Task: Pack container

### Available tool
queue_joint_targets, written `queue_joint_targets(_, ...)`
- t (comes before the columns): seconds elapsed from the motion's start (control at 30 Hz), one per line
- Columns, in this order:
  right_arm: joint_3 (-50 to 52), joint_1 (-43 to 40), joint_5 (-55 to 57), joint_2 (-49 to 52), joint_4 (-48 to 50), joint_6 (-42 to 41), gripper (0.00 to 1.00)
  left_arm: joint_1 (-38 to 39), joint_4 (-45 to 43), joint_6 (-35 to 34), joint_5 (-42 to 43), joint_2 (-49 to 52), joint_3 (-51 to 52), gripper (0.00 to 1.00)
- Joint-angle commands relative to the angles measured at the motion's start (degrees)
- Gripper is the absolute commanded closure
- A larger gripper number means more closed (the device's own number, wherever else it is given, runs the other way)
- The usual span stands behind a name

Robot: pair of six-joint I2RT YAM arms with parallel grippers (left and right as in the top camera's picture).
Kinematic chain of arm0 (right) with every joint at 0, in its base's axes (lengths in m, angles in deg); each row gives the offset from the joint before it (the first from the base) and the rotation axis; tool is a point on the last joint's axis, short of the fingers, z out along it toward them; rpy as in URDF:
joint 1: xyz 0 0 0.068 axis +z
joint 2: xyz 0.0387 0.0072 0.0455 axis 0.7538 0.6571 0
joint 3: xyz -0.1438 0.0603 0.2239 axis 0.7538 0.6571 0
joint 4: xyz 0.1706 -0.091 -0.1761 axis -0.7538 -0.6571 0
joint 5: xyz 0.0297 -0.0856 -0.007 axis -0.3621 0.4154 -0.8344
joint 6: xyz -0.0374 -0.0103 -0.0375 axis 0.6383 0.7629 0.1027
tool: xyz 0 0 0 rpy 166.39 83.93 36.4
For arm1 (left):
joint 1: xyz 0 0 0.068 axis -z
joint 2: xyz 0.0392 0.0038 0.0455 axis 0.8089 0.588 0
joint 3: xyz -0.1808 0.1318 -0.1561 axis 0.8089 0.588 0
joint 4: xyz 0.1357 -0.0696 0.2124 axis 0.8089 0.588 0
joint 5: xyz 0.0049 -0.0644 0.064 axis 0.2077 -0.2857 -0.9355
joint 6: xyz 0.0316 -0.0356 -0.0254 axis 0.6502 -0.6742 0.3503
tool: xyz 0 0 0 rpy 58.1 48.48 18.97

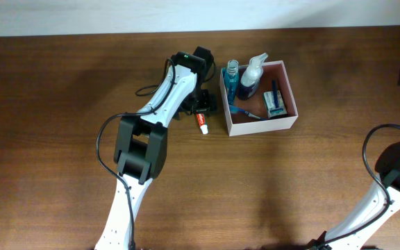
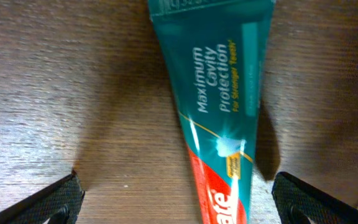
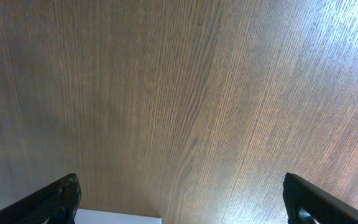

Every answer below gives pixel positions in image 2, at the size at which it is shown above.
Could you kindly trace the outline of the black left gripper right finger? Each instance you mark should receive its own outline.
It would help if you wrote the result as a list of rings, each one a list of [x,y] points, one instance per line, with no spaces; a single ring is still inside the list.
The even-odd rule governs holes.
[[[356,224],[358,209],[287,173],[275,176],[272,196],[284,224]]]

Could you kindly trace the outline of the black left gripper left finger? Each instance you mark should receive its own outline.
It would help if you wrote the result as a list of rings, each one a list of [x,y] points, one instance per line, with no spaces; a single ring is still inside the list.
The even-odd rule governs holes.
[[[85,197],[75,171],[0,212],[0,224],[75,224]]]

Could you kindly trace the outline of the green red toothpaste tube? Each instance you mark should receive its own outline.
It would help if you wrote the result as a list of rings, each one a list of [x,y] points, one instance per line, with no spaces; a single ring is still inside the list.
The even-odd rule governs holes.
[[[149,1],[204,223],[249,223],[273,0]]]

